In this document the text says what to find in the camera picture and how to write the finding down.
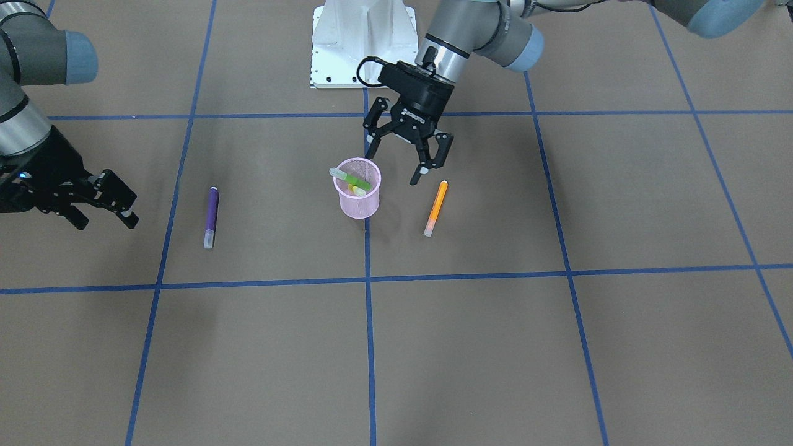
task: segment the blue grid line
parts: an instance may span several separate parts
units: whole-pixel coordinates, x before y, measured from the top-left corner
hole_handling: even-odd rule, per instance
[[[547,111],[506,111],[506,112],[447,112],[443,116],[623,116],[623,115],[758,115],[758,114],[793,114],[793,110],[547,110]],[[154,119],[190,119],[189,114],[114,114],[114,115],[75,115],[50,116],[51,121],[137,121]],[[193,119],[274,119],[303,117],[365,117],[364,113],[227,113],[227,114],[196,114]]]
[[[766,263],[758,264],[761,270],[791,270],[793,263]],[[681,274],[711,271],[752,271],[754,265],[713,265],[702,267],[651,267],[651,268],[623,268],[605,270],[571,270],[573,276],[599,276],[599,275],[645,275],[645,274]],[[542,277],[565,277],[567,271],[528,271],[504,273],[469,273],[469,274],[435,274],[435,275],[373,275],[372,283],[391,282],[430,282],[439,280],[497,280],[497,279],[535,279]],[[302,285],[332,285],[336,283],[366,283],[366,277],[330,277],[324,279],[271,279],[271,280],[243,280],[229,282],[192,282],[192,283],[155,283],[139,285],[97,285],[97,286],[46,286],[38,288],[5,288],[0,289],[0,295],[13,294],[58,294],[58,293],[93,293],[135,290],[200,290],[211,288],[237,288],[248,286],[302,286]]]
[[[691,112],[693,113],[697,127],[699,128],[699,134],[702,137],[703,142],[705,143],[705,149],[707,150],[708,156],[711,158],[711,163],[713,164],[713,168],[716,172],[716,176],[718,177],[718,182],[719,184],[721,184],[722,191],[724,192],[724,196],[727,200],[727,203],[730,205],[730,211],[733,213],[735,224],[738,226],[738,230],[741,233],[741,238],[743,238],[744,245],[746,246],[746,251],[749,253],[749,258],[752,260],[752,265],[754,266],[755,272],[757,273],[757,278],[760,280],[760,285],[762,286],[763,292],[765,293],[765,298],[768,300],[768,306],[771,307],[771,311],[774,315],[774,319],[776,319],[776,324],[780,329],[785,344],[787,345],[787,352],[790,354],[791,359],[793,359],[793,344],[791,343],[791,339],[787,334],[787,330],[785,329],[785,324],[782,321],[780,312],[776,308],[776,304],[774,303],[774,298],[771,295],[771,291],[768,289],[768,284],[765,282],[763,271],[760,269],[760,265],[757,262],[757,257],[755,256],[754,250],[752,249],[752,244],[749,243],[749,237],[746,235],[746,231],[744,229],[743,223],[741,223],[741,218],[738,216],[738,211],[735,206],[735,203],[733,202],[733,198],[730,195],[730,191],[727,189],[727,183],[724,180],[724,176],[722,175],[722,170],[718,167],[718,162],[716,161],[716,156],[713,153],[711,143],[707,138],[707,134],[705,133],[705,128],[702,125],[702,121],[699,119],[698,112],[694,107],[694,102],[691,100],[691,95],[689,94],[688,88],[686,87],[686,83],[683,80],[683,75],[680,72],[680,67],[677,65],[677,62],[675,61],[675,56],[672,54],[672,47],[669,46],[669,42],[666,39],[666,34],[664,33],[663,28],[661,27],[661,22],[658,20],[658,15],[655,13],[655,9],[652,6],[648,6],[648,8],[650,13],[653,15],[653,20],[655,20],[655,25],[658,28],[658,32],[661,35],[661,39],[664,42],[664,46],[666,47],[666,52],[669,56],[669,60],[672,62],[672,67],[675,69],[677,78],[680,81],[680,86],[683,88],[683,93],[686,96],[686,101],[688,101],[688,106],[691,107]]]
[[[146,338],[144,340],[143,353],[140,356],[140,369],[138,370],[138,379],[135,385],[135,394],[132,399],[132,410],[129,414],[129,425],[127,427],[127,436],[125,446],[132,446],[132,436],[135,432],[135,423],[137,420],[138,407],[140,405],[140,395],[143,391],[144,376],[146,375],[146,364],[148,361],[149,348],[151,347],[151,335],[154,332],[154,323],[157,317],[157,307],[159,305],[160,290],[163,285],[163,276],[165,275],[165,265],[168,259],[168,248],[170,247],[170,236],[174,229],[174,219],[176,218],[176,207],[179,201],[179,183],[182,181],[182,173],[185,169],[185,159],[187,158],[187,150],[190,146],[190,135],[193,132],[193,122],[198,107],[198,95],[201,92],[201,79],[204,76],[204,66],[206,63],[206,56],[209,51],[209,41],[212,38],[212,27],[215,21],[215,10],[217,7],[217,0],[212,0],[212,5],[209,10],[209,22],[206,26],[206,34],[204,37],[204,49],[201,53],[201,62],[198,64],[198,73],[196,75],[196,86],[193,92],[193,103],[190,106],[190,119],[187,121],[187,130],[185,131],[185,141],[182,146],[182,156],[179,159],[179,169],[176,175],[176,182],[174,185],[174,196],[170,203],[170,216],[168,217],[168,227],[165,232],[165,240],[163,241],[163,254],[161,256],[159,271],[157,273],[157,283],[154,296],[151,299],[151,312],[149,313],[149,321],[146,328]]]
[[[526,91],[529,95],[529,103],[531,104],[532,111],[536,111],[537,107],[534,104],[534,94],[531,91],[531,81],[529,80],[529,73],[523,73],[523,79],[526,83]],[[570,297],[573,300],[573,310],[576,314],[576,324],[578,326],[578,336],[581,340],[581,349],[584,353],[584,361],[587,367],[587,374],[589,375],[589,386],[592,390],[592,400],[595,403],[595,412],[597,414],[598,426],[600,427],[600,439],[603,441],[603,446],[608,446],[608,432],[606,430],[606,421],[603,417],[603,408],[600,405],[600,393],[597,390],[597,381],[595,379],[595,369],[592,366],[592,357],[589,354],[589,343],[587,342],[587,333],[584,329],[584,319],[581,316],[581,310],[578,305],[578,293],[576,292],[576,284],[573,280],[572,270],[570,268],[570,258],[567,253],[567,245],[565,243],[565,233],[561,227],[561,219],[559,217],[559,207],[556,201],[556,194],[554,193],[554,182],[551,179],[550,168],[548,166],[548,157],[545,151],[545,144],[542,140],[542,130],[540,129],[539,116],[535,113],[533,116],[534,130],[537,133],[537,144],[542,157],[542,169],[545,172],[546,182],[548,185],[548,195],[550,197],[551,209],[554,212],[554,220],[556,221],[556,231],[559,238],[559,247],[561,248],[561,258],[565,262],[565,275],[567,276],[567,284],[570,288]]]
[[[369,109],[369,89],[363,89],[363,113]],[[366,132],[363,137],[363,153],[369,150]],[[371,220],[364,220],[364,274],[366,284],[366,357],[369,362],[369,444],[377,446],[377,399],[374,380],[374,314],[372,311],[372,249]]]
[[[190,119],[189,114],[117,114],[86,116],[50,116],[50,121],[132,121],[143,119]]]

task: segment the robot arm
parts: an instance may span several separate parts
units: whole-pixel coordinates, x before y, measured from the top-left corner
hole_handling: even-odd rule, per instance
[[[431,169],[443,167],[454,136],[439,130],[438,121],[471,53],[487,57],[509,70],[528,70],[539,60],[544,39],[523,18],[547,11],[577,12],[604,1],[441,0],[414,65],[403,61],[388,63],[377,57],[367,57],[358,65],[358,71],[364,63],[382,65],[380,83],[365,85],[388,87],[400,95],[396,104],[378,97],[366,115],[363,127],[370,142],[366,158],[374,158],[383,136],[395,133],[415,145],[419,155],[412,185]],[[737,28],[764,0],[643,1],[692,33],[713,38]],[[391,121],[377,127],[386,110],[391,113]],[[431,157],[430,139],[438,143],[435,158]]]
[[[65,217],[77,229],[88,218],[74,203],[115,213],[127,227],[136,195],[110,170],[92,175],[82,157],[20,85],[86,83],[97,74],[87,37],[59,31],[31,2],[0,2],[0,213],[36,207]]]

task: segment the logo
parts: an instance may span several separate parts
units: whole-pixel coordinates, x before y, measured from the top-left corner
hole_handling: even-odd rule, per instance
[[[422,123],[422,124],[423,124],[423,123],[425,123],[425,122],[427,122],[427,120],[426,120],[426,119],[424,119],[423,117],[420,117],[419,115],[417,115],[417,114],[415,114],[415,113],[411,113],[411,112],[409,112],[409,111],[408,111],[408,109],[402,109],[402,113],[401,113],[401,114],[406,114],[406,115],[408,115],[409,117],[412,117],[413,119],[417,120],[418,122],[420,122],[420,123]]]

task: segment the green marker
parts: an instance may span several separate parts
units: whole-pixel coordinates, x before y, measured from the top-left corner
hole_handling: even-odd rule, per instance
[[[338,178],[338,179],[340,179],[342,181],[346,181],[349,184],[352,184],[353,186],[360,187],[361,189],[363,189],[363,190],[365,190],[367,192],[372,190],[372,185],[371,184],[367,183],[366,181],[363,181],[360,178],[355,178],[354,176],[352,176],[352,175],[350,175],[350,174],[348,174],[346,172],[342,172],[342,171],[340,171],[339,169],[337,169],[335,167],[331,167],[330,172],[331,172],[331,175],[335,176],[336,178]]]

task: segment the grid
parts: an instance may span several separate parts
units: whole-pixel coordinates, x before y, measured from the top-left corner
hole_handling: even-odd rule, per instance
[[[56,0],[51,0],[47,8],[47,15],[51,15]],[[109,116],[52,116],[53,121],[111,121],[111,120],[163,120],[163,119],[182,119],[187,120],[187,128],[184,136],[182,146],[182,154],[179,161],[178,172],[174,185],[173,197],[170,206],[170,216],[167,223],[167,230],[163,241],[163,249],[158,269],[157,279],[155,283],[149,284],[134,284],[134,285],[116,285],[116,286],[54,286],[54,287],[30,287],[30,288],[6,288],[0,289],[0,294],[43,294],[43,293],[71,293],[71,292],[102,292],[102,291],[128,291],[128,290],[150,290],[153,291],[151,302],[151,311],[149,314],[147,332],[144,339],[143,354],[140,359],[140,369],[136,382],[136,389],[134,399],[132,402],[132,409],[129,418],[128,431],[125,439],[125,444],[128,446],[132,444],[132,439],[135,431],[136,416],[140,403],[140,395],[144,387],[144,377],[147,365],[147,356],[149,347],[151,345],[151,337],[155,327],[155,319],[157,308],[159,304],[159,296],[162,290],[180,290],[180,289],[200,289],[200,288],[233,288],[243,286],[303,286],[303,285],[317,285],[317,284],[335,284],[335,283],[362,283],[366,286],[366,326],[367,326],[367,345],[368,345],[368,365],[369,365],[369,398],[370,398],[370,444],[375,446],[377,443],[377,417],[376,417],[376,391],[375,391],[375,374],[374,374],[374,317],[372,311],[372,283],[389,283],[389,282],[410,282],[410,281],[439,281],[439,280],[474,280],[474,279],[526,279],[526,278],[541,278],[541,277],[564,277],[567,278],[569,285],[570,297],[573,303],[573,309],[576,315],[577,328],[580,336],[582,352],[584,361],[586,363],[590,387],[592,391],[592,399],[597,412],[597,418],[600,425],[601,439],[604,445],[609,444],[607,426],[603,418],[603,411],[600,405],[600,397],[596,382],[596,371],[592,366],[592,360],[589,354],[586,330],[584,321],[581,316],[581,311],[578,304],[578,297],[576,292],[575,278],[581,276],[597,276],[597,275],[637,275],[637,274],[685,274],[703,271],[755,271],[757,278],[762,286],[765,297],[768,300],[768,305],[773,313],[776,323],[779,326],[780,334],[782,335],[787,350],[793,359],[793,344],[787,333],[784,323],[776,308],[774,298],[771,291],[766,284],[764,271],[769,270],[791,270],[793,263],[759,263],[753,251],[749,237],[746,234],[744,225],[741,222],[740,214],[734,201],[727,188],[725,179],[722,176],[721,169],[719,168],[718,161],[711,149],[711,144],[699,118],[700,115],[751,115],[751,114],[793,114],[793,110],[698,110],[691,99],[688,92],[686,82],[678,68],[675,57],[672,54],[672,49],[667,41],[666,35],[658,20],[656,11],[652,7],[648,7],[649,12],[652,14],[653,20],[656,24],[659,37],[663,41],[665,50],[668,54],[669,60],[674,68],[676,76],[680,82],[680,88],[684,92],[685,98],[688,102],[688,110],[578,110],[578,111],[543,111],[537,110],[534,103],[534,95],[531,89],[531,80],[528,73],[524,73],[524,79],[527,88],[528,106],[530,109],[524,111],[512,112],[451,112],[446,113],[447,116],[531,116],[534,122],[534,130],[539,144],[540,156],[542,158],[542,167],[546,176],[546,184],[548,188],[549,200],[554,212],[554,220],[557,230],[557,238],[559,248],[561,249],[561,256],[565,266],[564,271],[526,271],[516,273],[482,273],[482,274],[449,274],[449,275],[390,275],[390,276],[374,276],[371,272],[371,253],[370,253],[370,219],[365,220],[365,274],[362,277],[337,277],[337,278],[320,278],[320,279],[286,279],[286,280],[251,280],[251,281],[235,281],[235,282],[210,282],[210,283],[163,283],[163,276],[167,265],[168,252],[170,247],[170,239],[174,226],[174,217],[179,200],[179,185],[184,171],[185,160],[187,157],[188,148],[190,145],[190,137],[193,129],[193,123],[197,119],[268,119],[268,118],[304,118],[304,117],[360,117],[364,118],[368,111],[369,92],[364,89],[362,92],[362,112],[361,113],[229,113],[229,114],[198,114],[196,113],[199,95],[201,93],[201,81],[204,73],[204,66],[209,50],[213,22],[217,0],[212,0],[211,10],[209,13],[209,22],[206,26],[204,37],[204,47],[201,54],[201,62],[197,71],[197,78],[193,91],[193,101],[190,107],[189,114],[163,114],[163,115],[109,115]],[[548,159],[546,156],[545,146],[542,139],[542,129],[539,122],[541,116],[560,116],[560,115],[690,115],[697,124],[700,136],[707,150],[707,154],[711,160],[714,172],[718,177],[718,181],[727,200],[730,211],[733,215],[735,225],[737,226],[741,238],[743,240],[746,251],[751,259],[751,264],[735,264],[735,265],[718,265],[718,266],[702,266],[702,267],[656,267],[656,268],[623,268],[623,269],[603,269],[603,270],[573,270],[570,266],[567,247],[565,244],[565,234],[563,229],[563,222],[560,218],[557,199],[554,193],[554,182],[551,177]],[[366,150],[368,143],[366,139],[363,141],[363,148]]]

